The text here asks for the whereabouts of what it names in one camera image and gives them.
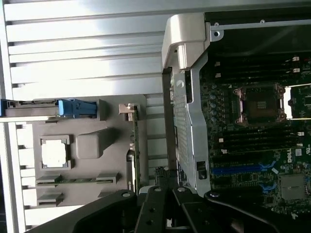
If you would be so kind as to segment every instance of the blue pcie slot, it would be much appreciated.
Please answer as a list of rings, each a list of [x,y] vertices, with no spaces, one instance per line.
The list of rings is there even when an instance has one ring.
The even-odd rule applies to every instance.
[[[261,171],[260,165],[212,168],[212,174],[214,175],[235,174],[235,173],[244,173],[244,172],[260,172],[260,171]]]

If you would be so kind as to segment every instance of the motherboard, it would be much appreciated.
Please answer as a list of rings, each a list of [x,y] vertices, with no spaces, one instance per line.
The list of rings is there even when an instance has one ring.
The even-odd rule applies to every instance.
[[[210,56],[201,70],[211,189],[311,212],[311,53]]]

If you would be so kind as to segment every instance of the cpu socket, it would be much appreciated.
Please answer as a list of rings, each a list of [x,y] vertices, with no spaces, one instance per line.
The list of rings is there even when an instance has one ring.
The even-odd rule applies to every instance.
[[[285,88],[275,84],[243,86],[233,91],[239,97],[239,118],[242,126],[265,126],[286,120]]]

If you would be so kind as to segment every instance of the sticker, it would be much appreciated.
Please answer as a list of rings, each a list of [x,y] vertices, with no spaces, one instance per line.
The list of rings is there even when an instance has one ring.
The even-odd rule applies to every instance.
[[[278,170],[276,170],[275,168],[271,169],[276,175],[278,174]]]
[[[296,149],[296,150],[295,150],[295,155],[296,155],[296,156],[301,156],[301,155],[302,155],[301,149]]]

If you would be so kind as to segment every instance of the blue latch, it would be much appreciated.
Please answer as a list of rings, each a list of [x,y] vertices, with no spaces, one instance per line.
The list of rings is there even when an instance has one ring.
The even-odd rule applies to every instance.
[[[97,115],[96,102],[78,99],[59,100],[58,109],[60,116],[73,116],[73,118],[79,118],[80,115]]]
[[[0,117],[5,116],[6,108],[7,108],[7,100],[0,100]]]

